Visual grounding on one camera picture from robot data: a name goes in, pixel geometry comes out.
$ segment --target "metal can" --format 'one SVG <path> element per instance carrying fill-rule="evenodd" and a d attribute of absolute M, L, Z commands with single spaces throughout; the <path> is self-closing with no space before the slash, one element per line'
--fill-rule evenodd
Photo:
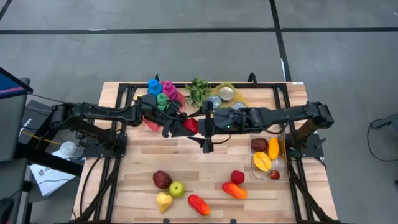
<path fill-rule="evenodd" d="M 220 97 L 224 102 L 230 102 L 234 98 L 234 91 L 230 87 L 220 89 Z"/>
<path fill-rule="evenodd" d="M 237 103 L 234 103 L 234 105 L 232 105 L 232 109 L 239 109 L 239 108 L 246 108 L 246 105 L 244 104 L 244 103 L 241 103 L 241 102 L 237 102 Z"/>
<path fill-rule="evenodd" d="M 217 95 L 210 95 L 206 100 L 213 102 L 213 109 L 217 109 L 221 106 L 221 97 Z"/>

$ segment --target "white paper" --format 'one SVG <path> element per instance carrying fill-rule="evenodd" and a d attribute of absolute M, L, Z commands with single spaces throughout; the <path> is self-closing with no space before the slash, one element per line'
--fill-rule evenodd
<path fill-rule="evenodd" d="M 69 161 L 69 158 L 67 156 L 63 155 L 59 150 L 52 153 L 52 155 L 61 157 L 61 158 Z M 57 182 L 49 182 L 48 181 L 48 182 L 39 184 L 39 189 L 43 196 L 49 196 L 52 192 L 56 191 L 58 188 L 60 188 L 66 182 L 75 178 L 74 175 L 66 174 L 64 172 L 53 170 L 49 167 L 40 166 L 37 164 L 30 165 L 30 169 L 31 169 L 33 176 L 35 177 L 37 183 L 41 183 L 46 180 L 54 180 L 54 181 L 61 180 L 61 181 L 57 181 Z"/>

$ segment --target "yellow plate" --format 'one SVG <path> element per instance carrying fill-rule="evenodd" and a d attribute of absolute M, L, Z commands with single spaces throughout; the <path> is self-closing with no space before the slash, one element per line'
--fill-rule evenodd
<path fill-rule="evenodd" d="M 221 84 L 219 84 L 218 86 L 216 86 L 213 89 L 213 95 L 220 95 L 220 90 L 224 87 L 229 87 L 234 91 L 234 98 L 230 101 L 230 102 L 222 102 L 220 107 L 232 107 L 232 105 L 234 105 L 237 102 L 241 102 L 244 103 L 246 105 L 246 107 L 249 107 L 249 102 L 239 93 L 239 91 L 237 89 L 235 89 L 235 87 L 230 83 L 230 82 L 223 82 Z"/>

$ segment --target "wooden table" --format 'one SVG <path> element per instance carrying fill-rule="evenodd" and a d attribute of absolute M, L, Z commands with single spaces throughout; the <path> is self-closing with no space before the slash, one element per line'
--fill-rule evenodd
<path fill-rule="evenodd" d="M 100 106 L 114 107 L 119 82 L 104 83 Z M 287 83 L 291 106 L 304 105 L 307 94 L 302 83 Z M 274 93 L 267 88 L 239 88 L 238 91 L 250 102 L 250 106 L 275 109 Z M 145 94 L 146 89 L 139 88 L 136 95 Z M 193 108 L 184 108 L 189 114 Z M 96 121 L 101 128 L 110 128 L 109 121 Z M 229 223 L 237 219 L 238 223 L 293 223 L 295 222 L 292 196 L 289 182 L 257 180 L 250 172 L 249 138 L 250 135 L 235 135 L 221 145 L 215 145 L 211 154 L 203 154 L 198 144 L 187 138 L 164 139 L 161 133 L 154 133 L 146 125 L 137 128 L 127 127 L 128 145 L 126 155 L 121 159 L 118 185 L 113 208 L 113 223 L 152 222 L 161 223 L 168 218 L 172 223 Z M 215 136 L 221 141 L 227 136 Z M 81 179 L 95 159 L 85 162 Z M 83 199 L 83 210 L 98 192 L 101 172 L 101 159 L 90 175 Z M 303 159 L 308 189 L 319 206 L 331 216 L 337 218 L 325 168 L 315 159 Z M 183 198 L 175 198 L 172 207 L 161 214 L 155 198 L 161 191 L 152 181 L 157 170 L 168 172 L 173 180 L 180 180 L 186 186 Z M 248 191 L 246 200 L 236 200 L 222 191 L 223 182 L 229 181 L 231 171 L 245 172 L 246 180 L 242 187 Z M 78 214 L 83 181 L 80 182 L 74 212 Z M 201 196 L 210 205 L 211 215 L 203 217 L 188 205 L 191 194 Z M 298 190 L 303 218 L 306 218 L 303 198 Z M 104 196 L 101 218 L 105 218 L 108 193 Z"/>

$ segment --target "black monitor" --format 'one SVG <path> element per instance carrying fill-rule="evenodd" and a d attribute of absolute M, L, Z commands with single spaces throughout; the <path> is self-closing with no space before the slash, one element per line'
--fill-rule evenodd
<path fill-rule="evenodd" d="M 0 67 L 0 99 L 33 93 L 33 89 Z"/>

